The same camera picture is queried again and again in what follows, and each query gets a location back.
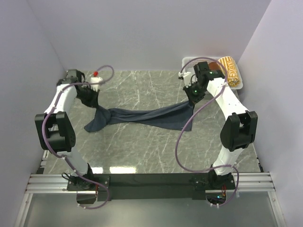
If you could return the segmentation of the dark blue towel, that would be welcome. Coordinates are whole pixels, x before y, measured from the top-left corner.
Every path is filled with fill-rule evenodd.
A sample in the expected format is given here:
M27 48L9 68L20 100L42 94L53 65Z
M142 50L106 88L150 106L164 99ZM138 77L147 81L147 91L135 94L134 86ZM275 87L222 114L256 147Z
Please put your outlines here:
M154 110L106 109L98 106L94 119L84 126L84 130L97 132L108 125L132 122L180 131L193 113L194 106L188 101Z

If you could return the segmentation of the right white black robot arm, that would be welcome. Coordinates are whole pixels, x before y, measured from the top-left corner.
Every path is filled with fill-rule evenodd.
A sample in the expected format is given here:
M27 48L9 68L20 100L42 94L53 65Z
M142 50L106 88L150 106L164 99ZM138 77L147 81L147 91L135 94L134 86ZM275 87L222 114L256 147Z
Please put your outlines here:
M211 70L207 62L199 62L194 66L194 73L183 75L184 91L191 105L201 101L206 93L215 98L222 110L225 123L220 132L221 151L212 170L208 174L208 183L218 189L228 180L232 165L240 153L255 140L258 115L249 111L236 97L221 70Z

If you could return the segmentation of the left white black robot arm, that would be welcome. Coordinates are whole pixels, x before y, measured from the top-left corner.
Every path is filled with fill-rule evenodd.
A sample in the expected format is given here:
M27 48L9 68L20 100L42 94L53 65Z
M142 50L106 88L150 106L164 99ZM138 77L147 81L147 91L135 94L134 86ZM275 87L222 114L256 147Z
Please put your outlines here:
M57 158L63 159L71 174L63 173L63 178L84 190L94 187L95 177L90 165L75 148L76 135L68 117L74 99L79 99L87 107L98 106L99 82L93 77L85 79L79 70L67 71L66 78L56 85L56 94L50 106L42 114L35 116L35 125L42 149L49 150Z

